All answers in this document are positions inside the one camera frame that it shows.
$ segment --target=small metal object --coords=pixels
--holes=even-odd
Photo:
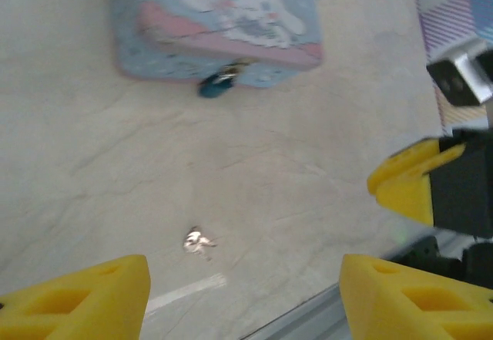
[[[493,98],[491,50],[474,38],[443,53],[427,65],[447,101],[454,106],[480,106]]]
[[[205,237],[200,231],[200,228],[197,226],[190,230],[190,232],[185,236],[185,241],[183,242],[183,249],[187,253],[198,254],[207,261],[210,261],[211,258],[207,256],[204,249],[204,247],[207,246],[215,247],[217,244]]]
[[[244,58],[224,66],[218,73],[211,75],[200,83],[199,95],[211,99],[221,96],[235,85],[238,76],[248,65],[254,62],[256,62],[255,59]]]

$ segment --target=yellow 3d-printed part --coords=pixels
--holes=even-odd
[[[369,177],[367,187],[374,195],[377,188],[386,180],[396,177],[404,171],[430,159],[440,153],[437,139],[424,140],[410,146],[406,150],[386,159]]]
[[[339,285],[354,340],[493,339],[493,290],[358,254]]]
[[[149,298],[146,257],[108,261],[0,296],[1,340],[137,340]]]
[[[411,157],[413,153],[409,153],[409,151],[416,146],[423,148],[423,150],[417,150],[416,152],[420,154],[419,157],[421,162],[414,163],[411,167],[409,166],[411,161],[408,157]],[[408,157],[403,157],[402,161],[409,167],[401,168],[400,173],[393,173],[392,176],[386,180],[378,178],[379,183],[374,184],[374,186],[377,187],[374,190],[375,197],[382,207],[428,226],[434,225],[433,203],[431,199],[432,185],[430,183],[429,172],[457,159],[465,150],[465,145],[461,144],[430,158],[423,159],[422,155],[426,152],[424,150],[427,149],[427,151],[431,153],[431,147],[432,143],[430,141],[424,141],[423,143],[414,145],[411,149],[398,154],[396,157],[401,157],[403,154],[407,153]],[[398,163],[399,162],[391,161],[389,167],[395,167],[397,169]]]

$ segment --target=blue keychain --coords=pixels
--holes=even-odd
[[[239,59],[231,65],[224,66],[220,72],[211,75],[199,84],[199,96],[207,99],[221,96],[228,89],[234,87],[238,76],[252,62],[252,59]]]

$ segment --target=cartoon character print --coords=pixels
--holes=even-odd
[[[305,23],[282,0],[180,0],[198,12],[214,12],[218,27],[232,40],[266,47],[289,48]]]

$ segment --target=marble surface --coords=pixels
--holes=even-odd
[[[439,131],[413,0],[318,7],[321,68],[204,100],[117,73],[106,0],[0,0],[0,291],[145,254],[175,297],[142,338],[233,339],[412,235],[365,180]],[[183,253],[195,224],[211,262]]]

